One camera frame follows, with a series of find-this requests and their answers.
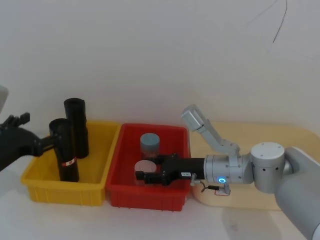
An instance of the blue led light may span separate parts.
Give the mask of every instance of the blue led light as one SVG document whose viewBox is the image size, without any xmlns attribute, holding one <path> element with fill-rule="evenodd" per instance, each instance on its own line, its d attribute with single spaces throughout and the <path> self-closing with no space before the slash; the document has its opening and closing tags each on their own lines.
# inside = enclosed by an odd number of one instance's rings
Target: blue led light
<svg viewBox="0 0 320 240">
<path fill-rule="evenodd" d="M 224 183 L 226 182 L 226 180 L 225 180 L 224 178 L 222 178 L 222 177 L 220 177 L 220 178 L 218 179 L 218 181 L 219 181 L 219 183 L 222 183 L 222 184 L 224 184 Z"/>
</svg>

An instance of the label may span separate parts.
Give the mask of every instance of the label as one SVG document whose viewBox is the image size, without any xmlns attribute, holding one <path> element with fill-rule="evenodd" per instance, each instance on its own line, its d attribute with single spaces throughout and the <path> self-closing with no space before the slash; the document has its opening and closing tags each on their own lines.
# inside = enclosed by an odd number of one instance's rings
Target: label
<svg viewBox="0 0 320 240">
<path fill-rule="evenodd" d="M 71 161 L 63 162 L 62 167 L 70 166 L 76 162 L 77 158 L 72 159 Z"/>
<path fill-rule="evenodd" d="M 182 172 L 181 176 L 182 177 L 191 177 L 191 172 Z"/>
</svg>

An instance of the red label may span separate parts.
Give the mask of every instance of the red label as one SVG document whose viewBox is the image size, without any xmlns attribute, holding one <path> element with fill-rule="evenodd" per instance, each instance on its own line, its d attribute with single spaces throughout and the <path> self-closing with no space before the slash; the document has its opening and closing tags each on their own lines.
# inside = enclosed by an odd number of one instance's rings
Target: red label
<svg viewBox="0 0 320 240">
<path fill-rule="evenodd" d="M 75 158 L 72 159 L 71 161 L 63 162 L 63 163 L 62 163 L 62 167 L 70 166 L 70 165 L 74 164 L 76 161 L 77 161 L 77 158 L 75 157 Z"/>
</svg>

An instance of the yellow plastic bin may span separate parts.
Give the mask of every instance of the yellow plastic bin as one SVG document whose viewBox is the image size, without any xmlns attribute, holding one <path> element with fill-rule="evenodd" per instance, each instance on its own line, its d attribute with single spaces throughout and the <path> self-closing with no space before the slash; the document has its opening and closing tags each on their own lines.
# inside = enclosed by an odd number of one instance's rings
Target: yellow plastic bin
<svg viewBox="0 0 320 240">
<path fill-rule="evenodd" d="M 54 150 L 35 157 L 21 176 L 31 200 L 42 203 L 100 206 L 121 124 L 87 122 L 89 156 L 78 159 L 79 182 L 60 181 Z"/>
</svg>

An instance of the blue jar lid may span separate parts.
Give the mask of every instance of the blue jar lid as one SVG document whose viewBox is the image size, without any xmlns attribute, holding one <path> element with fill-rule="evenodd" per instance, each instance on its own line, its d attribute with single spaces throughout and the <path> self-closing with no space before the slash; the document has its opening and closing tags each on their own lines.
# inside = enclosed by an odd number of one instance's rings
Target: blue jar lid
<svg viewBox="0 0 320 240">
<path fill-rule="evenodd" d="M 155 133 L 145 133 L 140 137 L 140 148 L 146 152 L 156 152 L 159 149 L 160 138 Z"/>
</svg>

